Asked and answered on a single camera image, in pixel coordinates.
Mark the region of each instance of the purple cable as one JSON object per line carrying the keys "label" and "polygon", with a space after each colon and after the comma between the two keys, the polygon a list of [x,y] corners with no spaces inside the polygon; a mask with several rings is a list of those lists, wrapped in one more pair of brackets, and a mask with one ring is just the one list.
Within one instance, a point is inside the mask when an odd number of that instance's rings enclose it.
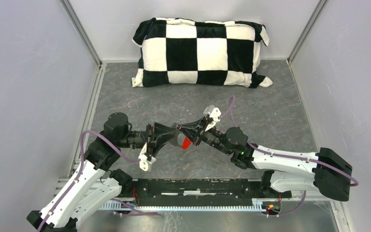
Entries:
{"label": "purple cable", "polygon": [[235,103],[235,96],[231,96],[231,98],[229,99],[229,103],[228,103],[228,109],[224,113],[222,113],[218,118],[222,119],[229,112],[231,112],[232,108],[234,107],[234,103]]}
{"label": "purple cable", "polygon": [[[102,139],[105,143],[107,143],[107,145],[109,145],[124,160],[132,162],[132,163],[137,163],[137,162],[140,161],[140,159],[130,159],[130,158],[128,158],[125,154],[123,154],[121,151],[119,151],[119,149],[117,149],[117,147],[115,145],[113,145],[112,142],[110,142],[108,139],[106,139],[100,133],[98,133],[94,130],[85,130],[84,132],[82,132],[82,134],[80,134],[80,168],[79,168],[79,171],[77,172],[76,178],[74,180],[76,180],[76,181],[79,180],[79,177],[80,177],[80,175],[82,175],[82,171],[83,171],[83,168],[84,168],[85,153],[83,151],[84,151],[85,148],[83,147],[83,143],[84,143],[85,134],[87,134],[87,133],[94,134],[95,136]],[[76,182],[73,181],[68,186],[68,188],[62,193],[62,195],[59,197],[59,199],[53,204],[52,208],[50,208],[49,212],[53,212],[56,209],[56,207],[60,204],[60,202],[63,200],[63,198],[65,198],[66,194],[69,193],[69,191],[71,190],[71,188],[74,186],[75,183]],[[42,227],[45,224],[45,222],[48,220],[48,218],[49,218],[49,215],[46,215],[45,218],[42,220],[42,222],[39,224],[37,232],[40,232],[42,230]]]}
{"label": "purple cable", "polygon": [[302,206],[303,206],[303,203],[305,202],[305,198],[306,198],[306,191],[303,192],[303,196],[302,196],[302,199],[301,199],[301,202],[297,205],[297,207],[295,207],[295,209],[289,211],[289,212],[286,212],[286,213],[283,213],[283,214],[278,214],[278,215],[268,215],[269,217],[273,217],[273,218],[278,218],[278,217],[282,217],[282,216],[286,216],[288,214],[292,214],[294,212],[296,212],[297,210],[299,210]]}
{"label": "purple cable", "polygon": [[119,199],[111,199],[112,201],[115,201],[115,202],[119,202],[120,204],[124,205],[125,207],[133,210],[134,212],[136,212],[136,214],[122,214],[122,216],[156,216],[158,215],[157,212],[142,212],[140,210],[137,210],[135,209],[133,206],[129,205],[129,204],[126,204],[124,203],[123,201],[119,200]]}

